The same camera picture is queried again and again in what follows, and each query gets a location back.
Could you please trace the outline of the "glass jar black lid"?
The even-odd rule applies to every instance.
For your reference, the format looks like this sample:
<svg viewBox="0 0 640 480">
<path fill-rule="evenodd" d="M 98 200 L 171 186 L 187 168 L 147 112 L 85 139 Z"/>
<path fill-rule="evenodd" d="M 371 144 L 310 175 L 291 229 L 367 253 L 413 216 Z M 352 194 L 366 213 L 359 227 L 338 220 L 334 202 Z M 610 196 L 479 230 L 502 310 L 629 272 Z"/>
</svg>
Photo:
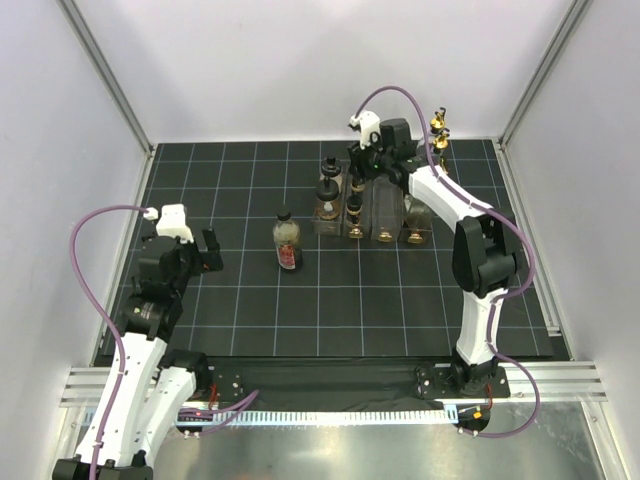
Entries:
<svg viewBox="0 0 640 480">
<path fill-rule="evenodd" d="M 330 178 L 323 177 L 316 186 L 315 214 L 321 220 L 335 220 L 340 214 L 340 188 L 338 183 Z"/>
</svg>

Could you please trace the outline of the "tall clear liquid bottle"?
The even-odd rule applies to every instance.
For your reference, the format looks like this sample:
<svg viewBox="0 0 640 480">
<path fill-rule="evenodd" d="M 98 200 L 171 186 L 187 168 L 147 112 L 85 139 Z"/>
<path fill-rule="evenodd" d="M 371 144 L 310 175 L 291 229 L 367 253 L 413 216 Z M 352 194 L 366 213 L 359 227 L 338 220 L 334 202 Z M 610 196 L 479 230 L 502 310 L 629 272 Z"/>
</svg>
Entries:
<svg viewBox="0 0 640 480">
<path fill-rule="evenodd" d="M 437 134 L 432 141 L 432 153 L 438 157 L 439 166 L 442 171 L 448 175 L 447 159 L 444 151 L 449 146 L 450 130 L 445 128 L 442 132 Z"/>
</svg>

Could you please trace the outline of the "red label soy bottle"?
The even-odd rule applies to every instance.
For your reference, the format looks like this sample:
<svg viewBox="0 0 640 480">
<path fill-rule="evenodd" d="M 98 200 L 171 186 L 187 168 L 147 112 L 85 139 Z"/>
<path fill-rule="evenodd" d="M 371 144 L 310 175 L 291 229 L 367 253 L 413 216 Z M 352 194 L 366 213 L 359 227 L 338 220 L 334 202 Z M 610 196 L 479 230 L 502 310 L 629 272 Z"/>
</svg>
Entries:
<svg viewBox="0 0 640 480">
<path fill-rule="evenodd" d="M 282 205 L 278 210 L 272 236 L 280 268 L 286 272 L 299 270 L 303 265 L 301 229 L 286 205 Z"/>
</svg>

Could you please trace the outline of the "tall bottle dark sauce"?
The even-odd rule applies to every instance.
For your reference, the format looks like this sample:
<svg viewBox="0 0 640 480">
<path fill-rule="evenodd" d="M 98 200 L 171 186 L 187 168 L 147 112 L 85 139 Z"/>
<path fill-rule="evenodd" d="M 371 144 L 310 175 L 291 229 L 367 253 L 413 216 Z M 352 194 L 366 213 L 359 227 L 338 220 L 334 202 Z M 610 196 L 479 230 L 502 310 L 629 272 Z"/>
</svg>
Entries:
<svg viewBox="0 0 640 480">
<path fill-rule="evenodd" d="M 404 205 L 405 222 L 412 233 L 424 233 L 432 228 L 432 211 L 424 202 L 407 194 Z"/>
</svg>

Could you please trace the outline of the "short bottle brown sauce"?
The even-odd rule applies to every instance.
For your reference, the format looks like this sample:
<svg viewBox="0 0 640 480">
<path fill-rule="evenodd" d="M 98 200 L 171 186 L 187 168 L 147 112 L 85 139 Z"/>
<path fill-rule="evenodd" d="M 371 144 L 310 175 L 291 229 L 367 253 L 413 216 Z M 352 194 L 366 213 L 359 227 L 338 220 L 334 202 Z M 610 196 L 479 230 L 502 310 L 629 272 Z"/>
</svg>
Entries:
<svg viewBox="0 0 640 480">
<path fill-rule="evenodd" d="M 430 120 L 430 131 L 433 135 L 437 135 L 446 128 L 446 108 L 440 107 L 434 112 L 434 117 Z"/>
</svg>

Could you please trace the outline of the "small spice bottle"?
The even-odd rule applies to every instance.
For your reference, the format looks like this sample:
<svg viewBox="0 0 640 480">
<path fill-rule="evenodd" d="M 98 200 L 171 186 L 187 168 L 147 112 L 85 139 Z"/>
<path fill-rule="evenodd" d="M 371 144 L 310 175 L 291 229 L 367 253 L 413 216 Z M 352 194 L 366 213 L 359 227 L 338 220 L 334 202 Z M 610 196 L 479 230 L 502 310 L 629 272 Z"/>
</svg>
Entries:
<svg viewBox="0 0 640 480">
<path fill-rule="evenodd" d="M 361 225 L 361 212 L 363 200 L 357 193 L 351 194 L 346 200 L 346 219 L 350 228 L 359 228 Z"/>
</svg>

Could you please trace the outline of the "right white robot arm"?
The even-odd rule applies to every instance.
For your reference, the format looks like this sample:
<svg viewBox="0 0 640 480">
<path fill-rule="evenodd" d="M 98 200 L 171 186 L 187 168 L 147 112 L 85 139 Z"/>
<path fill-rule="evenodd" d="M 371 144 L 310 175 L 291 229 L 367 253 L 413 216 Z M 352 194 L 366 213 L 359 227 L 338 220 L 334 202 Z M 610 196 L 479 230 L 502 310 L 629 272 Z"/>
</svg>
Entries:
<svg viewBox="0 0 640 480">
<path fill-rule="evenodd" d="M 430 122 L 422 142 L 413 139 L 406 120 L 381 120 L 367 110 L 352 116 L 349 126 L 359 135 L 348 150 L 352 175 L 359 180 L 387 177 L 454 234 L 451 269 L 463 292 L 463 313 L 450 383 L 458 394 L 475 396 L 497 374 L 499 317 L 523 263 L 520 241 L 510 228 L 513 213 L 477 199 L 433 162 L 449 144 L 442 117 Z"/>
</svg>

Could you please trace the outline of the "white powder shaker jar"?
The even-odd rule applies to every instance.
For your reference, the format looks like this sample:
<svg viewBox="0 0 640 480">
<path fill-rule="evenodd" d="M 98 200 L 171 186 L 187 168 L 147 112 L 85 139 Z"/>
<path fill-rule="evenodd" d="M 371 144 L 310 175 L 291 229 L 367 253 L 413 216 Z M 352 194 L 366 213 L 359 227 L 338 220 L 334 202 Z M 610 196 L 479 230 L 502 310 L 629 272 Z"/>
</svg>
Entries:
<svg viewBox="0 0 640 480">
<path fill-rule="evenodd" d="M 336 157 L 326 157 L 320 164 L 321 179 L 328 177 L 334 180 L 339 188 L 339 191 L 343 191 L 343 184 L 345 178 L 345 171 L 342 162 Z"/>
</svg>

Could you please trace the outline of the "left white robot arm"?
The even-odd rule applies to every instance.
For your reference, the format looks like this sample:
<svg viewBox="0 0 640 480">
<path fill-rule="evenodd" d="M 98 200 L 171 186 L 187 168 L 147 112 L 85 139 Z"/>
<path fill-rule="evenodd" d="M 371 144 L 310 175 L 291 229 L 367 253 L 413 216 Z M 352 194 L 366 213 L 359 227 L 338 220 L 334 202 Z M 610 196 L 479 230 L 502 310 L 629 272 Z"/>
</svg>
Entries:
<svg viewBox="0 0 640 480">
<path fill-rule="evenodd" d="M 133 293 L 118 316 L 122 344 L 103 394 L 74 456 L 56 462 L 53 478 L 152 478 L 160 446 L 183 403 L 210 392 L 206 355 L 168 347 L 189 281 L 223 268 L 214 231 L 202 234 L 204 251 L 194 241 L 159 234 L 144 239 Z"/>
</svg>

